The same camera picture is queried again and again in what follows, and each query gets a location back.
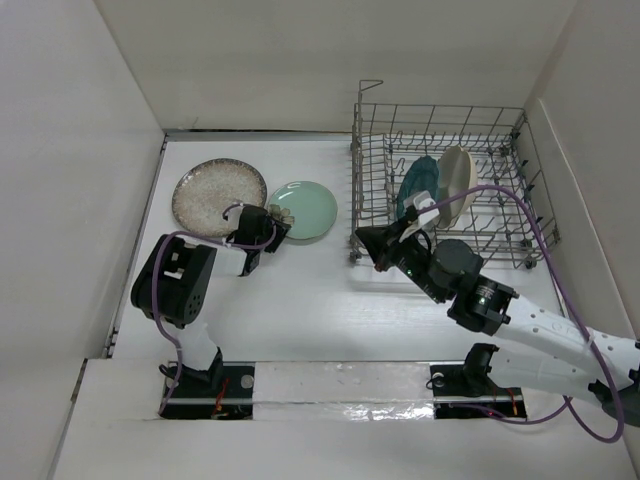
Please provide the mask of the speckled brown round plate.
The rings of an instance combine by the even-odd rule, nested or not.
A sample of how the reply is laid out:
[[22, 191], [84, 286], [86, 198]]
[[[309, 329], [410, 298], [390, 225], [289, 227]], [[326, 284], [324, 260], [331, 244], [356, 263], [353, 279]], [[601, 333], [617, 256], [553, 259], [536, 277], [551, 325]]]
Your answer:
[[223, 212], [238, 203], [262, 207], [267, 186], [253, 166], [232, 158], [205, 161], [189, 170], [172, 195], [172, 213], [186, 231], [207, 237], [224, 237], [235, 227]]

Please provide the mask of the cream lobed plate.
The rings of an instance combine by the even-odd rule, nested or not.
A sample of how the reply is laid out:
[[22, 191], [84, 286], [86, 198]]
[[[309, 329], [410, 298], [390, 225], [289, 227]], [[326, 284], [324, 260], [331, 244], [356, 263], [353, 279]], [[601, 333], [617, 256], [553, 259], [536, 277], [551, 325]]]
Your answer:
[[[438, 159], [439, 179], [437, 201], [442, 202], [478, 185], [475, 161], [470, 153], [460, 146], [448, 148]], [[438, 229], [455, 225], [459, 217], [469, 208], [476, 194], [461, 197], [439, 209], [436, 223]]]

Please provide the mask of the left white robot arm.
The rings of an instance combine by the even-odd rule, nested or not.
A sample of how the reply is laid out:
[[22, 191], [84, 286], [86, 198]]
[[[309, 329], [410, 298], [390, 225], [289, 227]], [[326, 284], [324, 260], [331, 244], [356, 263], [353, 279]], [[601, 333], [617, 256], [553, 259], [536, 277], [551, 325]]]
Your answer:
[[222, 213], [232, 228], [221, 240], [178, 231], [161, 236], [131, 290], [131, 303], [176, 348], [177, 365], [163, 375], [201, 396], [222, 387], [221, 349], [198, 319], [213, 277], [245, 277], [263, 253], [274, 253], [294, 224], [288, 209], [235, 203]]

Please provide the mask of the light green flower plate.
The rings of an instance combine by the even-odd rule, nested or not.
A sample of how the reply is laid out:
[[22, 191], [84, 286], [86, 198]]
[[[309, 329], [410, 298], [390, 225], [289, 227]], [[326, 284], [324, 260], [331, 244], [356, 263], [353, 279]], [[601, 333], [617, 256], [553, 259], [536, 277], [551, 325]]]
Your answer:
[[290, 226], [286, 241], [295, 245], [307, 245], [324, 238], [338, 216], [334, 194], [313, 181], [294, 181], [281, 186], [271, 195], [267, 209]]

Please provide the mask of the teal scalloped plate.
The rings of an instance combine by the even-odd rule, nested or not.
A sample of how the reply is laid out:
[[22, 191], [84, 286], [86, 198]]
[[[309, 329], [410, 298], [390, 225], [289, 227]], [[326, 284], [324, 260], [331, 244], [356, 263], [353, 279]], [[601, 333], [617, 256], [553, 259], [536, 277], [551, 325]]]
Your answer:
[[410, 196], [428, 191], [432, 199], [438, 199], [439, 168], [431, 156], [416, 159], [407, 171], [396, 198], [396, 217], [404, 215], [404, 201]]

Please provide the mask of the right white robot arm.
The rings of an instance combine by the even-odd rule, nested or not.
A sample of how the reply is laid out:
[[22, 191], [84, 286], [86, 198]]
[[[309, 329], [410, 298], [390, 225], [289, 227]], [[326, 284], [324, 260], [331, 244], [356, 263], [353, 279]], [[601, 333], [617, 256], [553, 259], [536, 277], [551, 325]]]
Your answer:
[[639, 424], [639, 343], [578, 325], [542, 308], [515, 289], [481, 273], [483, 259], [459, 239], [431, 245], [424, 233], [405, 236], [400, 223], [355, 231], [384, 272], [400, 270], [447, 315], [473, 333], [534, 349], [523, 355], [490, 343], [476, 343], [453, 374], [436, 381], [458, 395], [525, 387], [581, 399], [627, 425]]

